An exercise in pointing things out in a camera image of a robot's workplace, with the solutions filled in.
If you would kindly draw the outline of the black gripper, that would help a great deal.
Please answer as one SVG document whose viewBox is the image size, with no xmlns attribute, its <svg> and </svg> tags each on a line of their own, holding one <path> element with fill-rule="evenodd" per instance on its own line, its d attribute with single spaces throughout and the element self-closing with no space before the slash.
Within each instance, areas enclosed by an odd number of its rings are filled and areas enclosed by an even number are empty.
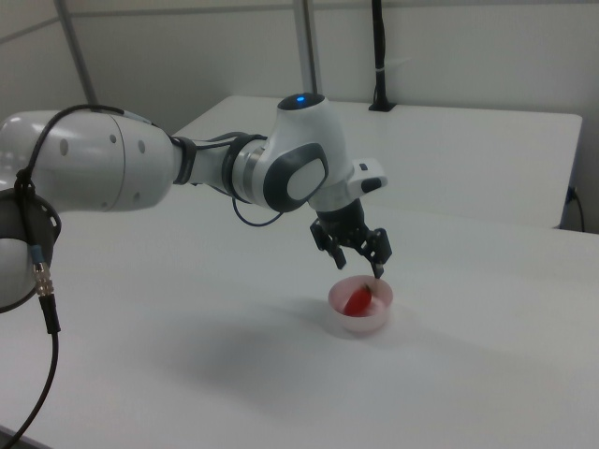
<svg viewBox="0 0 599 449">
<path fill-rule="evenodd" d="M 326 252 L 337 269 L 343 269 L 346 259 L 341 244 L 359 244 L 358 253 L 371 264 L 375 279 L 381 279 L 392 249 L 384 228 L 368 229 L 364 209 L 359 199 L 333 211 L 318 211 L 318 220 L 310 225 L 316 247 Z"/>
</svg>

